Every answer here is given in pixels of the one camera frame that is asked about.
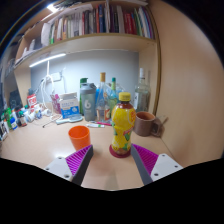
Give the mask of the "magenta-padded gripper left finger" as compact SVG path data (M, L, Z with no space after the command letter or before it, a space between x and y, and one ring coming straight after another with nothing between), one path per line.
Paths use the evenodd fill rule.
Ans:
M93 146L89 145L66 158L57 157L44 170L76 185L81 185L92 157Z

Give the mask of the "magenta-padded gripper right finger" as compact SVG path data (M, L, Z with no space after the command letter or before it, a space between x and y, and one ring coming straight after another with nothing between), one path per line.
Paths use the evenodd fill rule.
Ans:
M134 158L144 185L164 178L182 169L182 166L167 154L155 154L152 151L133 144L131 155Z

